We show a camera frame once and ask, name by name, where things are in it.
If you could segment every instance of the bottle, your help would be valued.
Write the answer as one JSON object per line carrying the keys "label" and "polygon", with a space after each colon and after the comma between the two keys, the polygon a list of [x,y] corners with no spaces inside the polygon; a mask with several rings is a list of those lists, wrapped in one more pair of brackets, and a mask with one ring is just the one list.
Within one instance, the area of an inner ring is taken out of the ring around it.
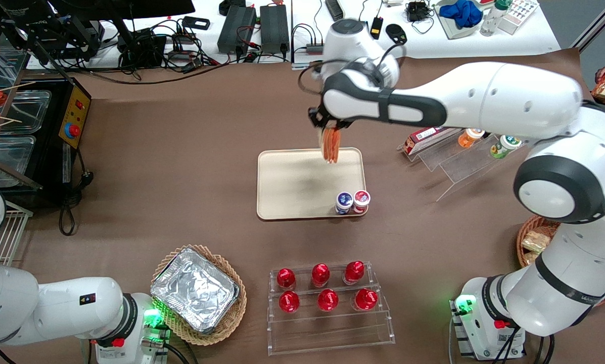
{"label": "bottle", "polygon": [[339,193],[339,195],[336,196],[336,213],[339,215],[348,214],[353,203],[354,198],[350,193]]}
{"label": "bottle", "polygon": [[369,311],[376,307],[379,296],[376,292],[363,288],[358,290],[351,300],[351,307],[357,311]]}
{"label": "bottle", "polygon": [[293,291],[286,291],[280,296],[280,309],[286,313],[294,313],[300,307],[300,297]]}
{"label": "bottle", "polygon": [[343,272],[343,283],[353,286],[365,275],[365,265],[360,260],[349,263]]}
{"label": "bottle", "polygon": [[496,4],[491,8],[491,11],[484,18],[480,33],[486,37],[492,35],[498,29],[498,25],[502,20],[502,17],[508,13],[508,9],[511,7],[511,0],[496,0]]}
{"label": "bottle", "polygon": [[280,269],[280,271],[277,272],[277,285],[283,290],[295,290],[296,275],[289,268]]}
{"label": "bottle", "polygon": [[484,135],[484,130],[482,129],[466,129],[460,136],[457,138],[457,142],[462,148],[470,148],[476,140],[482,138]]}
{"label": "bottle", "polygon": [[339,296],[333,290],[323,290],[318,295],[318,308],[321,311],[329,312],[339,305]]}
{"label": "bottle", "polygon": [[367,191],[358,190],[354,194],[354,204],[351,209],[355,214],[364,214],[369,205],[369,193]]}
{"label": "bottle", "polygon": [[325,287],[330,280],[330,268],[325,263],[316,264],[311,269],[311,283],[316,288]]}
{"label": "bottle", "polygon": [[521,144],[522,141],[520,139],[511,135],[503,135],[498,142],[491,147],[491,157],[502,159],[506,157],[507,154],[520,147]]}

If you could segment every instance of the aluminum foil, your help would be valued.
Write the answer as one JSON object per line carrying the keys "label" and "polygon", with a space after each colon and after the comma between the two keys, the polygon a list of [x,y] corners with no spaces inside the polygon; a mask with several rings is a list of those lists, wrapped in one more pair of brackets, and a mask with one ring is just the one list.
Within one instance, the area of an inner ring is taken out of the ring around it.
{"label": "aluminum foil", "polygon": [[165,267],[150,289],[192,329],[211,334],[240,294],[239,286],[191,248]]}

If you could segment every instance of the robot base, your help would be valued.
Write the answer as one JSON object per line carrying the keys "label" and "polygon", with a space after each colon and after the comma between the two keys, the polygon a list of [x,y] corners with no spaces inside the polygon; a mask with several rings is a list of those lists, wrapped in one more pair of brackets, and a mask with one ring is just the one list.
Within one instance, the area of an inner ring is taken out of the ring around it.
{"label": "robot base", "polygon": [[157,330],[145,325],[145,313],[155,310],[152,298],[145,293],[132,293],[131,296],[138,305],[138,318],[134,329],[125,339],[121,347],[103,348],[95,345],[96,360],[99,364],[166,364],[167,350],[141,345],[141,340],[169,338],[169,330]]}
{"label": "robot base", "polygon": [[[505,345],[514,329],[508,327],[496,329],[495,320],[489,315],[483,304],[482,287],[486,278],[478,277],[468,281],[462,288],[461,295],[450,302],[451,314],[453,315],[455,333],[459,350],[462,356],[474,357],[479,361],[493,360]],[[470,312],[466,315],[455,315],[460,304],[466,304]],[[517,359],[525,355],[525,330],[519,329],[510,348],[508,348],[508,359]],[[506,350],[502,351],[500,358],[503,359]]]}

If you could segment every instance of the wire rack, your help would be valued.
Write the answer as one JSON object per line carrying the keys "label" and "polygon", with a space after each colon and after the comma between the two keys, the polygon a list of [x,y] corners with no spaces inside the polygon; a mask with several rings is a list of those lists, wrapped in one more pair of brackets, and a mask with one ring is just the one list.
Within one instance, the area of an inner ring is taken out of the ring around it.
{"label": "wire rack", "polygon": [[10,266],[32,212],[6,201],[6,221],[0,230],[0,264]]}

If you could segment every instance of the white table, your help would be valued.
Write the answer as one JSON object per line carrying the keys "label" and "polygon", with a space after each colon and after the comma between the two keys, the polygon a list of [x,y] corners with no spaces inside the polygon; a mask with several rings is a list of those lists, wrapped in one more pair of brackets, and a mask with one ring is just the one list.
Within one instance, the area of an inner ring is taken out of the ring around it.
{"label": "white table", "polygon": [[[193,0],[196,12],[188,14],[198,18],[210,19],[210,28],[208,30],[195,30],[195,33],[203,43],[204,51],[215,60],[219,62],[226,62],[228,55],[219,53],[217,49],[217,39],[219,33],[223,27],[225,20],[224,16],[221,16],[218,11],[219,2],[221,0]],[[332,25],[332,17],[330,16],[324,0],[285,0],[284,4],[287,6],[289,28],[291,24],[291,3],[293,2],[293,25],[298,23],[307,23],[312,27],[320,30],[321,33],[326,34],[329,27]],[[247,4],[254,3],[259,16],[259,7],[271,3],[270,0],[247,0]],[[358,18],[358,14],[362,8],[361,0],[341,0],[343,10],[346,18]],[[318,11],[318,7],[322,6],[318,16],[316,16],[316,24],[314,23],[314,14]],[[362,20],[371,23],[374,15],[379,9],[379,0],[368,0],[365,3],[365,10],[363,11]],[[379,38],[379,44],[382,48],[386,49],[392,46],[392,40],[389,39],[385,34],[385,27],[390,23],[397,23],[404,28],[406,35],[408,36],[408,43],[404,46],[405,53],[407,56],[413,58],[448,58],[448,57],[474,57],[474,56],[524,56],[524,55],[541,55],[543,53],[549,53],[552,51],[558,51],[561,49],[559,43],[554,37],[554,33],[545,18],[542,10],[539,8],[522,27],[514,34],[509,35],[502,30],[498,30],[496,34],[490,37],[484,37],[479,32],[469,35],[461,39],[448,39],[446,34],[441,27],[439,20],[434,17],[434,25],[430,28],[426,34],[418,34],[411,25],[405,20],[404,5],[387,8],[383,5],[380,16],[383,17],[383,29],[381,37]],[[173,16],[172,19],[179,19],[182,16]],[[135,20],[136,30],[151,27],[160,21],[166,20],[167,18],[148,18]],[[125,21],[129,30],[132,30],[132,22]],[[103,22],[106,33],[104,38],[107,39],[113,36],[116,32],[115,27],[110,23]],[[174,23],[167,23],[166,25],[173,27]],[[425,30],[430,23],[424,21],[422,23],[416,23],[416,27],[420,30]],[[166,28],[155,29],[157,34],[171,34],[170,30]],[[260,32],[254,33],[251,41],[261,43]],[[309,34],[304,30],[296,31],[294,37],[295,48],[303,47],[309,43]],[[194,49],[194,46],[185,46],[185,48]],[[167,44],[166,49],[171,49],[171,44]],[[404,51],[401,48],[397,48],[393,51],[393,55],[399,57],[402,56]],[[116,67],[118,62],[118,56],[120,53],[117,48],[112,47],[104,51],[101,51],[96,55],[90,62],[86,62],[89,68],[110,68]],[[308,64],[313,60],[321,59],[321,56],[309,56],[304,51],[298,51],[295,56],[296,64]],[[275,57],[263,57],[260,62],[282,62],[282,60]],[[37,62],[37,59],[31,58],[29,69],[41,69],[41,66]]]}

